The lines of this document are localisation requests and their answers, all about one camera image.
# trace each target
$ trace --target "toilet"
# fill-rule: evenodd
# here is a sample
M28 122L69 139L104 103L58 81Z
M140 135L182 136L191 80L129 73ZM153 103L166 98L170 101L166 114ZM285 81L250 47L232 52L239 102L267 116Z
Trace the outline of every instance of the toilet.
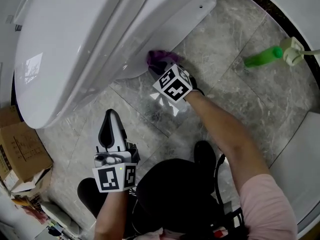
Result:
M14 83L21 115L34 129L84 107L114 80L146 72L148 51L174 49L216 5L216 0L26 1Z
M29 10L30 4L33 0L21 0L18 8L14 14L13 22L17 25L22 25L25 21L27 11Z

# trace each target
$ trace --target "cardboard box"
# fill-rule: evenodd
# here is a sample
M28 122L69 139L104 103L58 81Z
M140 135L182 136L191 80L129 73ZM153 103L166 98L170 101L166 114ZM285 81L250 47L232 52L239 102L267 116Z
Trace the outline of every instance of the cardboard box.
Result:
M22 197L33 197L36 194L42 193L44 190L46 190L50 186L51 182L51 175L52 175L52 168L41 171L41 177L37 179L36 181L36 176L33 177L32 181L27 182L27 183L22 183L21 185L18 185L15 187L12 191L11 194L13 196L22 196ZM23 187L29 188L24 191L20 191Z
M9 191L52 164L36 131L25 122L0 128L0 177Z
M16 106L7 106L0 109L0 128L20 123Z

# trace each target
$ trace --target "black shoe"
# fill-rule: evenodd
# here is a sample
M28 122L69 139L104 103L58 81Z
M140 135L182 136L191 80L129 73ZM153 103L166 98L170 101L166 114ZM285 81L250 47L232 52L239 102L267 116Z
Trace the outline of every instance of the black shoe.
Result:
M203 176L208 179L210 193L215 191L216 154L209 142L198 141L194 146L194 162L199 166Z

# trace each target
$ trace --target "green bottle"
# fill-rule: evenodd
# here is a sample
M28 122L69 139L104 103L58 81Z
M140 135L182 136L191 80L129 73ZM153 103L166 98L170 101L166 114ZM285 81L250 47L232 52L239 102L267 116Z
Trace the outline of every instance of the green bottle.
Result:
M257 55L251 56L244 60L244 65L247 68L253 68L257 66L261 66L270 62L273 62L277 59L282 58L283 51L280 46L270 47Z

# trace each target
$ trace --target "gray tile floor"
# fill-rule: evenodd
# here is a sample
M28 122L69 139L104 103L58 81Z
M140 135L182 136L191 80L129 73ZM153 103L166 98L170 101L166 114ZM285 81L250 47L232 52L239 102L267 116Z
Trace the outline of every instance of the gray tile floor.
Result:
M277 61L246 69L243 57L286 38L286 33L251 0L217 0L216 8L182 41L175 52L199 87L251 131L271 165L289 142L307 111L320 105L320 91L303 62L289 67ZM54 160L47 195L93 238L95 219L77 196L79 182L92 177L92 127L107 109L115 109L128 140L139 149L138 180L156 163L170 158L192 160L194 144L210 136L188 103L170 104L153 89L145 73L112 83L96 100L53 127L37 130ZM216 155L221 152L212 143ZM221 166L224 201L239 205L228 163Z

